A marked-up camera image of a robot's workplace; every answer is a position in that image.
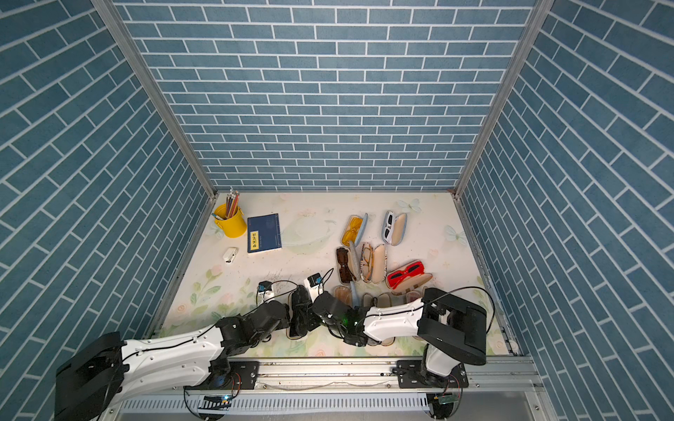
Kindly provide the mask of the light blue denim case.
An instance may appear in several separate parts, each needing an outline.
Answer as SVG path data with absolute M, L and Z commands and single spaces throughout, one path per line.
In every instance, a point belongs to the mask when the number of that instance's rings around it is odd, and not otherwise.
M 333 290 L 333 296 L 338 300 L 335 305 L 335 314 L 340 318 L 355 319 L 360 309 L 360 302 L 352 288 L 338 286 Z

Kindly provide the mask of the plaid beige glasses case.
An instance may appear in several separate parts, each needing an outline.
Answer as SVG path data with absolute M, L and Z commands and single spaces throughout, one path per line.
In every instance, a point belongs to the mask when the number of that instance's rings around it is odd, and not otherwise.
M 391 296 L 388 293 L 380 294 L 379 296 L 373 296 L 370 293 L 365 293 L 363 295 L 362 304 L 364 307 L 379 307 L 387 308 L 391 307 Z M 382 340 L 380 345 L 382 347 L 389 347 L 395 341 L 395 338 L 389 338 L 387 340 Z

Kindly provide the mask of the black glasses case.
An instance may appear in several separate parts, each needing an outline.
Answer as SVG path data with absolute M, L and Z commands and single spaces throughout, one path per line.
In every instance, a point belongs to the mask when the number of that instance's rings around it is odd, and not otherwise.
M 287 337 L 290 340 L 304 338 L 321 325 L 321 319 L 312 309 L 312 299 L 304 286 L 298 286 L 289 298 L 290 324 Z

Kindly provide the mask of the beige case purple glasses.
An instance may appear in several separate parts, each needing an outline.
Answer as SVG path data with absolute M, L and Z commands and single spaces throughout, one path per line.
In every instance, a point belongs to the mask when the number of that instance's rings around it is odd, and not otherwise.
M 422 303 L 423 293 L 418 290 L 412 290 L 405 294 L 405 302 L 408 303 L 412 308 L 419 307 L 423 305 Z

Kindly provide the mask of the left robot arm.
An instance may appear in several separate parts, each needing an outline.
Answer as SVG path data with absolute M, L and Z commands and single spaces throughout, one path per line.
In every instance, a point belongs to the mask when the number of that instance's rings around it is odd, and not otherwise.
M 94 340 L 56 371 L 54 417 L 91 420 L 109 405 L 170 388 L 240 389 L 229 357 L 244 354 L 289 324 L 287 305 L 262 303 L 245 315 L 157 340 Z

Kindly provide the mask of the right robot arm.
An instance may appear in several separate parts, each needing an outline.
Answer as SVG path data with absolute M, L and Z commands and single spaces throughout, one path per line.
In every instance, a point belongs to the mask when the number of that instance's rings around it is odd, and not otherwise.
M 426 289 L 412 303 L 386 308 L 350 307 L 324 292 L 313 302 L 312 311 L 351 346 L 379 345 L 398 337 L 425 340 L 423 362 L 396 369 L 414 386 L 460 387 L 453 375 L 456 368 L 487 363 L 487 311 L 440 289 Z

